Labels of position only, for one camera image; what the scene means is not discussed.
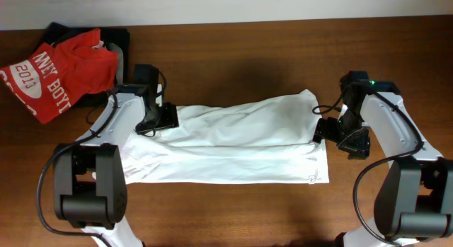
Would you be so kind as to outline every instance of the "folded white fabric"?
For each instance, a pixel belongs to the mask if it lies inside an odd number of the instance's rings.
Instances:
[[[129,136],[126,183],[328,183],[326,145],[311,140],[316,105],[305,90],[230,108],[179,106],[178,128]]]

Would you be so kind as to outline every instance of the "brown wooden surface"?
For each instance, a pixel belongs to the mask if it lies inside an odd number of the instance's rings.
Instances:
[[[143,26],[131,33],[130,66],[152,63],[168,79],[176,105],[230,106],[309,89],[321,104],[339,96],[350,69],[394,81],[419,129],[453,158],[453,16],[363,18],[215,25]],[[42,31],[0,33],[0,64],[25,55]],[[87,109],[70,110],[40,125],[0,85],[0,245],[94,246],[91,239],[57,236],[39,223],[36,183],[55,145],[88,129]],[[366,161],[349,161],[327,143],[331,183],[319,185],[133,184],[127,219],[149,246],[282,246],[331,240],[359,226],[352,185],[369,163],[383,157],[372,137]],[[387,167],[360,188],[372,216]],[[52,178],[44,185],[48,221],[70,229],[53,213]],[[420,246],[451,246],[453,239]]]

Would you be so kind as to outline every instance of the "wood grain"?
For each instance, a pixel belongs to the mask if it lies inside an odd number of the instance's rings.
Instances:
[[[130,69],[151,63],[168,79],[166,99],[177,105],[230,106],[309,89],[321,104],[339,96],[350,69],[394,81],[406,108],[430,143],[453,158],[453,16],[363,18],[128,28]],[[26,57],[41,30],[0,33],[0,64]],[[0,85],[0,242],[2,246],[94,246],[91,239],[57,236],[39,223],[36,183],[55,145],[71,142],[88,125],[73,109],[40,125]],[[148,246],[283,246],[297,240],[332,240],[359,226],[352,185],[372,155],[349,161],[327,144],[331,183],[323,185],[128,186],[127,219]],[[376,168],[360,188],[363,213],[372,216],[387,167]],[[44,185],[48,221],[70,229],[53,213],[52,178]],[[451,246],[440,239],[420,246]]]

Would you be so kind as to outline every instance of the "red t-shirt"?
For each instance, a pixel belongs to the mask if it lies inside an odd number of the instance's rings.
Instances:
[[[28,60],[0,69],[0,78],[41,122],[69,109],[86,93],[113,88],[117,53],[97,48],[95,29],[52,47],[41,44]]]

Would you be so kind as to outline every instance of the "white wall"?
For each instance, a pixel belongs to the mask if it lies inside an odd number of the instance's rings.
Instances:
[[[0,0],[0,30],[453,13],[453,0]]]

